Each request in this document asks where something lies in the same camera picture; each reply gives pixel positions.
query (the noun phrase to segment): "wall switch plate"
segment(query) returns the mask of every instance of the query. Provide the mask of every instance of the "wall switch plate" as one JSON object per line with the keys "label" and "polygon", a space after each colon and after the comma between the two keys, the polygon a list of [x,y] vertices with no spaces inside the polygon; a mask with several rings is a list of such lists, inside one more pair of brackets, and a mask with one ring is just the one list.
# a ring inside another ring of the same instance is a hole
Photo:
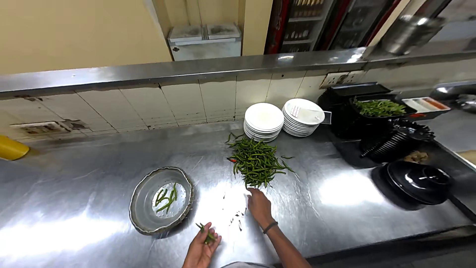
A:
{"label": "wall switch plate", "polygon": [[322,81],[321,87],[330,87],[337,84],[342,84],[348,77],[349,72],[331,72],[326,75]]}
{"label": "wall switch plate", "polygon": [[351,72],[349,72],[347,77],[344,80],[342,80],[342,83],[343,84],[357,83],[357,82],[360,81],[360,79],[362,79],[362,77],[364,77],[365,73],[366,73],[366,71],[364,71],[364,70],[351,71]]}
{"label": "wall switch plate", "polygon": [[60,125],[58,122],[41,122],[41,123],[28,123],[28,124],[13,124],[10,125],[12,128],[21,129],[28,134],[61,134],[69,133],[69,130],[64,126]]}

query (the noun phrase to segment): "stack of white plates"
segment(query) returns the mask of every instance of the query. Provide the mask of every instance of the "stack of white plates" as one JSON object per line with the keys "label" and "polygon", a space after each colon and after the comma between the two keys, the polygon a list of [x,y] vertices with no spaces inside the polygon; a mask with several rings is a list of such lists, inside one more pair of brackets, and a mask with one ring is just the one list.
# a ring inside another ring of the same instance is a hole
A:
{"label": "stack of white plates", "polygon": [[[296,118],[291,115],[291,112],[293,108],[296,109],[297,107],[299,107],[300,109],[319,111],[322,112],[322,115],[318,118]],[[296,137],[306,137],[311,135],[319,126],[319,124],[324,120],[324,112],[322,111],[321,107],[319,107],[319,105],[313,103],[312,101],[308,101],[305,99],[289,100],[288,102],[286,102],[286,104],[284,104],[282,111],[284,114],[283,130],[286,131],[286,133]]]}
{"label": "stack of white plates", "polygon": [[279,108],[269,103],[257,103],[246,110],[243,128],[251,139],[270,142],[276,139],[283,123],[284,115]]}

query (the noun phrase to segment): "metal bowl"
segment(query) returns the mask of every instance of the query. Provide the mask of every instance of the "metal bowl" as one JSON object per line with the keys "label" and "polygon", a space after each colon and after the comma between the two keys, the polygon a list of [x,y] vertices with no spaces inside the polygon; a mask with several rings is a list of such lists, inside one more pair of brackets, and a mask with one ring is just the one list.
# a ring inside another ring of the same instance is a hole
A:
{"label": "metal bowl", "polygon": [[[163,200],[155,205],[160,191],[167,189],[166,196],[169,196],[175,183],[177,200],[168,211],[157,212],[168,203],[168,200]],[[185,172],[178,167],[161,167],[145,176],[136,186],[130,201],[129,218],[141,234],[155,235],[179,224],[190,210],[192,201],[193,185]]]}

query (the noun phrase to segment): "black bowl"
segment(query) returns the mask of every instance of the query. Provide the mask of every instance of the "black bowl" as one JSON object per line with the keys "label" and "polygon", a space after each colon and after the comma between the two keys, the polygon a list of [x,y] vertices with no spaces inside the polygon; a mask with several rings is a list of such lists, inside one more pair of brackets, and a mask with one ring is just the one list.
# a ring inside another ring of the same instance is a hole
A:
{"label": "black bowl", "polygon": [[444,171],[406,161],[395,161],[386,166],[392,181],[418,202],[438,205],[448,199],[454,180]]}

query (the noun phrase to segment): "pile of green chilies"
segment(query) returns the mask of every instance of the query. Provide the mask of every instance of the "pile of green chilies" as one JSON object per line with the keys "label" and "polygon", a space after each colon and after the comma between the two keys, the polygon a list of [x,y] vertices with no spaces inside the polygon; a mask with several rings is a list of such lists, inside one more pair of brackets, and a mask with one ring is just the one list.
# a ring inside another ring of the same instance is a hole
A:
{"label": "pile of green chilies", "polygon": [[157,195],[157,199],[155,200],[155,205],[157,206],[160,202],[162,202],[162,200],[165,200],[165,199],[168,199],[169,202],[167,204],[165,204],[163,207],[159,208],[155,213],[159,212],[159,211],[162,211],[164,209],[167,209],[165,211],[165,213],[168,213],[169,212],[169,209],[170,209],[170,205],[177,200],[177,189],[175,188],[175,186],[177,185],[177,183],[174,183],[174,188],[172,189],[172,191],[170,192],[170,196],[169,197],[166,197],[165,195],[167,194],[167,189],[165,189],[165,192],[162,196],[160,196],[160,194],[162,193],[162,191],[164,191],[164,189],[162,189],[159,194]]}
{"label": "pile of green chilies", "polygon": [[[232,135],[234,141],[229,143]],[[256,142],[248,139],[243,134],[236,136],[233,133],[230,133],[225,143],[229,145],[229,148],[234,149],[233,155],[228,158],[235,163],[233,174],[236,176],[240,171],[244,176],[246,187],[258,188],[261,185],[267,187],[269,182],[274,179],[275,174],[286,174],[281,170],[287,169],[294,172],[284,160],[281,159],[282,164],[280,164],[274,156],[276,146],[269,146],[262,141]],[[282,156],[282,158],[290,159],[292,157]]]}

